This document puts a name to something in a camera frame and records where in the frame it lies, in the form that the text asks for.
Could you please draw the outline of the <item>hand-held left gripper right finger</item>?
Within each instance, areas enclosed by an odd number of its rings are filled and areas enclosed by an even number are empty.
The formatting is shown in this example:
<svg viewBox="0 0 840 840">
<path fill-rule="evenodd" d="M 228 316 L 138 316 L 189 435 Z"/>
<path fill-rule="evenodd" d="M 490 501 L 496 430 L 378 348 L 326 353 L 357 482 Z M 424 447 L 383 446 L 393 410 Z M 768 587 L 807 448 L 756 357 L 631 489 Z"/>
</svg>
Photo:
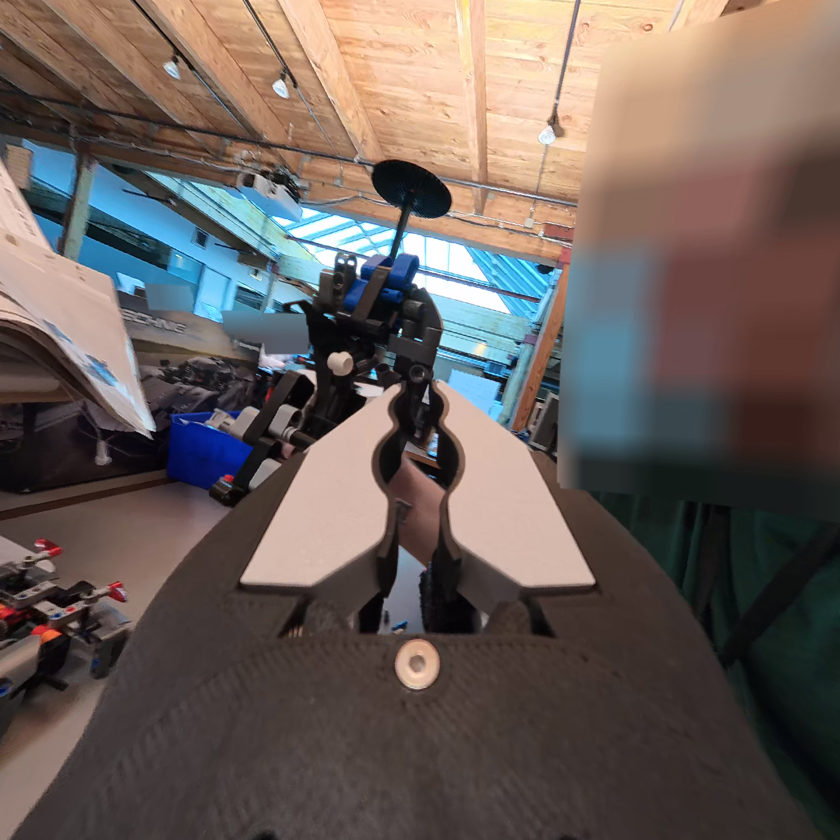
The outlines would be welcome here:
<svg viewBox="0 0 840 840">
<path fill-rule="evenodd" d="M 535 453 L 452 386 L 436 381 L 437 545 L 420 584 L 424 629 L 469 634 L 480 614 L 595 591 L 595 575 Z"/>
</svg>

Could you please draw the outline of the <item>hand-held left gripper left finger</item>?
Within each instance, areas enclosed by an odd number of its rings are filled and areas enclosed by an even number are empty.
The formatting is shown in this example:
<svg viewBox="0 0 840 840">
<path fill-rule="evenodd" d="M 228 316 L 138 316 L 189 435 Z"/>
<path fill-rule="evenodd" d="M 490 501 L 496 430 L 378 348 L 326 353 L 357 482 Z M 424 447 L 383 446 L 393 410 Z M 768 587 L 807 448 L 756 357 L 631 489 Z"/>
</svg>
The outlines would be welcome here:
<svg viewBox="0 0 840 840">
<path fill-rule="evenodd" d="M 241 588 L 327 602 L 361 633 L 379 632 L 397 571 L 403 504 L 389 485 L 402 465 L 402 395 L 391 385 L 280 469 L 288 487 Z"/>
</svg>

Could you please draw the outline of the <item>black grey lego frame assembly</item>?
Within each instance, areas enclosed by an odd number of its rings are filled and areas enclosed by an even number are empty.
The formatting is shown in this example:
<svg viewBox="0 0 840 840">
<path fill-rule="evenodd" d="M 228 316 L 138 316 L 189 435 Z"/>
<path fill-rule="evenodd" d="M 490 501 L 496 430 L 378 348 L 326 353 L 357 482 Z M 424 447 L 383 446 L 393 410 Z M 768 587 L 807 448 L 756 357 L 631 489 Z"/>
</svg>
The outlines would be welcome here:
<svg viewBox="0 0 840 840">
<path fill-rule="evenodd" d="M 318 292 L 299 301 L 308 326 L 314 379 L 305 371 L 275 375 L 257 413 L 242 411 L 228 432 L 251 447 L 233 475 L 220 476 L 209 495 L 236 506 L 263 476 L 279 466 L 288 445 L 303 452 L 365 404 L 363 375 L 374 372 L 382 389 L 402 387 L 397 419 L 402 441 L 427 443 L 437 416 L 424 399 L 444 325 L 430 294 L 415 284 L 419 258 L 399 251 L 411 215 L 438 218 L 452 204 L 447 186 L 420 165 L 400 160 L 376 163 L 374 189 L 401 214 L 389 255 L 361 266 L 340 252 L 333 268 L 323 269 Z"/>
</svg>

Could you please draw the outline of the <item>person's right forearm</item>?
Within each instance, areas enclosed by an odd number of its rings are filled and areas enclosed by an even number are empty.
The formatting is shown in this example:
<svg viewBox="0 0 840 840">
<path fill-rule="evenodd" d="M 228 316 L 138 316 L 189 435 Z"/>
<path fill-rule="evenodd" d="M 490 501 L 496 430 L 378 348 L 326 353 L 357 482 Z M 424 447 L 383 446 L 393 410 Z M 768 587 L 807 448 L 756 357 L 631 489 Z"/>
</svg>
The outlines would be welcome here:
<svg viewBox="0 0 840 840">
<path fill-rule="evenodd" d="M 388 487 L 409 506 L 398 529 L 399 544 L 423 567 L 428 567 L 438 546 L 440 506 L 445 491 L 405 455 Z"/>
</svg>

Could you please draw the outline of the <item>large lego car chassis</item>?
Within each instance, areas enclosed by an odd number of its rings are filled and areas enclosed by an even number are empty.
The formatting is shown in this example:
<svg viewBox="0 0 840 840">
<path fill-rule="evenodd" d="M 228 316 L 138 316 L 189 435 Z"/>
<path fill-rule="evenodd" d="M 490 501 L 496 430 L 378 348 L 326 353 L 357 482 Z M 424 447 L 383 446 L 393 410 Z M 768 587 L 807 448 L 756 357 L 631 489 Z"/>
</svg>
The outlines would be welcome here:
<svg viewBox="0 0 840 840">
<path fill-rule="evenodd" d="M 28 695 L 41 686 L 68 687 L 60 672 L 73 644 L 89 653 L 91 677 L 104 679 L 132 633 L 116 607 L 129 600 L 123 583 L 62 586 L 55 564 L 61 554 L 47 539 L 27 549 L 1 538 L 1 739 Z"/>
</svg>

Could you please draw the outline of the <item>lego instruction book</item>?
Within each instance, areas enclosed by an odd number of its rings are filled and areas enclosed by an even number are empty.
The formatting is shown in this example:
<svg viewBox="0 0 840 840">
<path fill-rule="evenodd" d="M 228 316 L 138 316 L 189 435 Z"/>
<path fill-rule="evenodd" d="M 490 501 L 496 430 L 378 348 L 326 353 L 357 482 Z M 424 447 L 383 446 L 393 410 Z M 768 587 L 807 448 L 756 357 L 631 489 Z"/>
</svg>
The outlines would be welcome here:
<svg viewBox="0 0 840 840">
<path fill-rule="evenodd" d="M 1 355 L 4 405 L 87 400 L 155 430 L 110 277 L 53 251 L 4 165 Z"/>
</svg>

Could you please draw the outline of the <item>blue plastic bin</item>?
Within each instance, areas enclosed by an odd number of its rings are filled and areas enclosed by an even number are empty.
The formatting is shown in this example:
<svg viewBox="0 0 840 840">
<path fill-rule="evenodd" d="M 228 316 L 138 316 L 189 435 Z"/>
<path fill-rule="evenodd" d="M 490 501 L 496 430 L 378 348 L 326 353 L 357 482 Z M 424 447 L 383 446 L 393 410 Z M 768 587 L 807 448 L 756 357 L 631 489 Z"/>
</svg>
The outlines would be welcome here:
<svg viewBox="0 0 840 840">
<path fill-rule="evenodd" d="M 211 413 L 171 415 L 166 474 L 172 480 L 209 490 L 222 476 L 234 475 L 252 447 L 207 426 Z"/>
</svg>

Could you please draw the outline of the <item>dark printed box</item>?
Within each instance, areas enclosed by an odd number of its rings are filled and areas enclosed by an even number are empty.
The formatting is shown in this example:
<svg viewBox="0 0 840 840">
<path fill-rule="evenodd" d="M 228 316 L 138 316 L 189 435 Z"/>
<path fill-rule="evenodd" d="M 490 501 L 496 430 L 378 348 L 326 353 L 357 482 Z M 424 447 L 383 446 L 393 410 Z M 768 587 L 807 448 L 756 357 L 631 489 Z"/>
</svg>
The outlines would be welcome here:
<svg viewBox="0 0 840 840">
<path fill-rule="evenodd" d="M 28 494 L 163 469 L 173 415 L 235 413 L 265 397 L 268 361 L 256 346 L 230 338 L 220 322 L 152 311 L 124 292 L 118 297 L 154 420 L 152 436 L 56 386 L 38 402 L 11 402 L 12 393 L 3 394 L 2 491 Z"/>
</svg>

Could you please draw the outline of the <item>white ceiling projector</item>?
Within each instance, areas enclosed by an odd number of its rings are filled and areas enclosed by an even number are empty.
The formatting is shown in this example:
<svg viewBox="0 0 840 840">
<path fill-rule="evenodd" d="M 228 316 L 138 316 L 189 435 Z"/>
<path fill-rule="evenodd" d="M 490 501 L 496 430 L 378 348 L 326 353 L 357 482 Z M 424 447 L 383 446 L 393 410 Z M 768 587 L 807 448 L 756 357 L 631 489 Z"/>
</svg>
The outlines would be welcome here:
<svg viewBox="0 0 840 840">
<path fill-rule="evenodd" d="M 238 191 L 269 217 L 290 222 L 302 219 L 298 184 L 284 172 L 245 171 L 237 175 Z"/>
</svg>

